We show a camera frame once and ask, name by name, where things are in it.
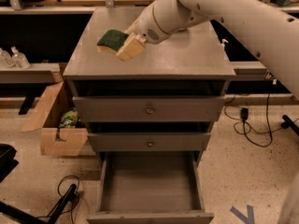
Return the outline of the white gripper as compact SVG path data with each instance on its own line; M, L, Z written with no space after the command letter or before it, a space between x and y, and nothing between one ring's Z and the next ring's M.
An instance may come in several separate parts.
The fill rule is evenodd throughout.
M170 36L155 18L155 6L146 7L125 33L129 36L117 52L117 57L122 61L128 61L142 53L146 42L159 44Z

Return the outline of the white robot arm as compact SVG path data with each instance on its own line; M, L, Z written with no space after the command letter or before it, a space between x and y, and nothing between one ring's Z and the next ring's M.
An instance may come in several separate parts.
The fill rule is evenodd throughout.
M156 0L126 30L117 56L129 60L147 43L159 44L179 29L210 20L221 23L299 96L299 20L258 0Z

